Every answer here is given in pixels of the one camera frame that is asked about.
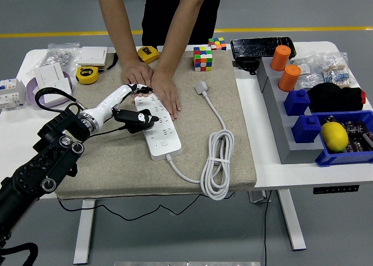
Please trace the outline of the person's left hand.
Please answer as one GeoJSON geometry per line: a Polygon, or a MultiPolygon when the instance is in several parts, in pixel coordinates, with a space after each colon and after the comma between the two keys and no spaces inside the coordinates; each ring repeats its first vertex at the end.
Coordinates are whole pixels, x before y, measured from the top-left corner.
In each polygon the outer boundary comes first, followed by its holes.
{"type": "Polygon", "coordinates": [[[151,87],[171,119],[176,120],[181,111],[181,103],[172,74],[156,69],[151,78],[151,87]]]}

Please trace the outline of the person's right hand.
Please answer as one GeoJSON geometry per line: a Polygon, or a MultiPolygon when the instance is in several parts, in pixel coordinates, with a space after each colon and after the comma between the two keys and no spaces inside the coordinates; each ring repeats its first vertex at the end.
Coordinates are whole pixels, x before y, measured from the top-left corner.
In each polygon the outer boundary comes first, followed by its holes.
{"type": "Polygon", "coordinates": [[[131,60],[121,63],[121,79],[124,84],[142,84],[151,86],[153,69],[140,60],[131,60]]]}

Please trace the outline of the white and black robot left hand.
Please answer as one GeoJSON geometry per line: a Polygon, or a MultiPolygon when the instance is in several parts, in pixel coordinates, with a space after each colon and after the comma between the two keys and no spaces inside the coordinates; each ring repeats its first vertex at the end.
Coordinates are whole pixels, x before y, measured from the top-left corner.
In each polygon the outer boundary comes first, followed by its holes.
{"type": "Polygon", "coordinates": [[[116,89],[106,97],[95,108],[85,109],[79,114],[80,118],[87,119],[93,124],[93,130],[100,130],[103,123],[112,117],[112,110],[117,107],[127,96],[132,94],[147,94],[152,92],[152,88],[143,84],[125,84],[116,89]]]}

